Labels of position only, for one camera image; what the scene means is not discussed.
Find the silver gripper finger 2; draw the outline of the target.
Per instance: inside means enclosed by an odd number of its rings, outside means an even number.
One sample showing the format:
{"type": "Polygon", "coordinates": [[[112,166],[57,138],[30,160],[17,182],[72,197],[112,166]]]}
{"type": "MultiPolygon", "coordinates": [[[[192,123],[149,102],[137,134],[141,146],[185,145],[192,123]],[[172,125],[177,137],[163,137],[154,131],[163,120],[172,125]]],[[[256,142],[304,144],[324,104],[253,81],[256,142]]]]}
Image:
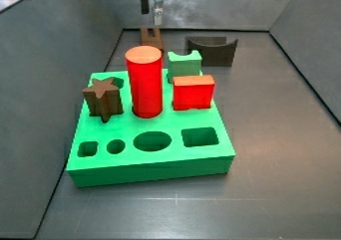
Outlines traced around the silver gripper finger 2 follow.
{"type": "Polygon", "coordinates": [[[142,15],[149,14],[149,0],[140,0],[140,10],[142,15]]]}
{"type": "Polygon", "coordinates": [[[159,26],[163,22],[164,0],[153,0],[153,23],[159,26]]]}

